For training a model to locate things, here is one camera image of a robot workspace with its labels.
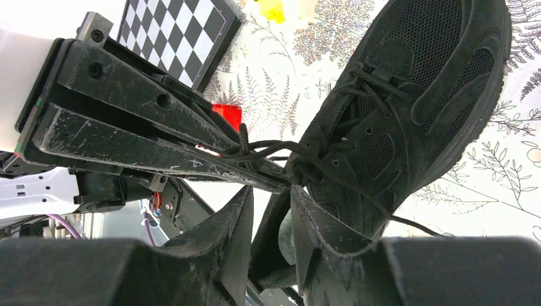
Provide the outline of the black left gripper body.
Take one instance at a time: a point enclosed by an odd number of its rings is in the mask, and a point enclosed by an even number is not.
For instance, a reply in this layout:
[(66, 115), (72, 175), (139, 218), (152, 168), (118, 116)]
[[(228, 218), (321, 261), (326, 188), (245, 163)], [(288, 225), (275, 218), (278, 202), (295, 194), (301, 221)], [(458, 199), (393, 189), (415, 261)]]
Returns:
[(23, 130), (47, 81), (63, 38), (15, 33), (15, 155), (22, 155)]

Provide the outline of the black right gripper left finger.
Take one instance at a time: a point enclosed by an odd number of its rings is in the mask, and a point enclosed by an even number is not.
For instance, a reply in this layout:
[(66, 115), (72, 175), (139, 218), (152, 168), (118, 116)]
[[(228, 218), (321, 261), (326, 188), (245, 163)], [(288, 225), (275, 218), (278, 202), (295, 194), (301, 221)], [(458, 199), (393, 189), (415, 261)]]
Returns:
[(1, 242), (2, 305), (244, 305), (253, 188), (152, 247), (133, 239)]

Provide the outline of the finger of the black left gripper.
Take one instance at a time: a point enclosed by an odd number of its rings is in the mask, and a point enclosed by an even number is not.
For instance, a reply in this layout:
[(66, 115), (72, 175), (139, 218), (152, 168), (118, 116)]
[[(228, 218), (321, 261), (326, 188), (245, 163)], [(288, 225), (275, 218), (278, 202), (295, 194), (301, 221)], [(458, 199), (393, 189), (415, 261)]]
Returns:
[(217, 152), (239, 143), (238, 132), (199, 93), (164, 74), (133, 52), (113, 44), (109, 52), (68, 40), (59, 85), (113, 109), (109, 119), (151, 126), (174, 138)]
[(171, 175), (200, 175), (228, 180), (272, 193), (286, 183), (241, 168), (187, 145), (150, 140), (135, 133), (49, 105), (32, 135), (43, 153)]

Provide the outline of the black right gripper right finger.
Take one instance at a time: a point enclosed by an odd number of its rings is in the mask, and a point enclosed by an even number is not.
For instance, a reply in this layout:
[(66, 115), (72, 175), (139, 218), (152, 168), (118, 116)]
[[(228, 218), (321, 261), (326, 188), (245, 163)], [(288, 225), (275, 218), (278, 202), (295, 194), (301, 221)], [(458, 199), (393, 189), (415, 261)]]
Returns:
[(290, 192), (306, 305), (539, 305), (540, 246), (521, 237), (374, 242)]

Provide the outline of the black shoelace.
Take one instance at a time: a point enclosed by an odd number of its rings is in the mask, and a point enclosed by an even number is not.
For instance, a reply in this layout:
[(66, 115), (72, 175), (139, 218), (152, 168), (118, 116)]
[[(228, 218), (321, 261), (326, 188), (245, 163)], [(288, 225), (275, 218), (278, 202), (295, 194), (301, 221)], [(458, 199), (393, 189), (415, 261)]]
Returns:
[(375, 205), (375, 207), (382, 213), (382, 215), (387, 218), (388, 221), (399, 222), (401, 224), (417, 228), (418, 230), (421, 230), (424, 233), (427, 233), (428, 235), (431, 235), (433, 237), (446, 237), (445, 235), (431, 230), (428, 227), (421, 225), (415, 221), (411, 221), (403, 217), (398, 217), (390, 214), (389, 211), (382, 205), (381, 201), (376, 199), (375, 196), (373, 196), (367, 189), (356, 186), (349, 181), (338, 177), (334, 170), (332, 170), (332, 168), (329, 168), (322, 159), (320, 159), (316, 154), (308, 151), (308, 149), (306, 149), (299, 143), (282, 140), (265, 140), (249, 143), (248, 136), (246, 133), (244, 133), (241, 134), (241, 144), (225, 151), (221, 154), (221, 157), (225, 160), (240, 163), (254, 162), (265, 159), (267, 157), (269, 157), (272, 161), (283, 161), (287, 158), (284, 156), (273, 156), (273, 153), (276, 153), (283, 149), (294, 152), (301, 157), (307, 159), (308, 163), (312, 164), (315, 168), (317, 168), (324, 175), (328, 176), (328, 178), (330, 178), (335, 183), (366, 197)]

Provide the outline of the black sneaker shoe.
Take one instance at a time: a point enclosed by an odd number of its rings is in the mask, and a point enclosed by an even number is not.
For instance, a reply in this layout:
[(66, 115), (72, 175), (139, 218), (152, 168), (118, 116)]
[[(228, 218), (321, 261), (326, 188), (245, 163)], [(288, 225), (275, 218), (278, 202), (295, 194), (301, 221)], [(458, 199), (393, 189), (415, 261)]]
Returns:
[[(480, 136), (501, 94), (511, 40), (504, 1), (389, 1), (296, 143), (393, 215)], [(366, 197), (294, 152), (285, 171), (331, 216), (381, 238), (389, 221)]]

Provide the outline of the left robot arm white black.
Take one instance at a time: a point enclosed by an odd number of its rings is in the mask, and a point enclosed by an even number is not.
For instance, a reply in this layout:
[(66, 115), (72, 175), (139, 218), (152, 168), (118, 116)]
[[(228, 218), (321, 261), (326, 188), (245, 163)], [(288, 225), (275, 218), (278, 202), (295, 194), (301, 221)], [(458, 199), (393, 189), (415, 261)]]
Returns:
[(174, 222), (203, 205), (187, 179), (285, 189), (279, 165), (111, 27), (90, 11), (71, 39), (1, 30), (2, 234), (144, 198)]

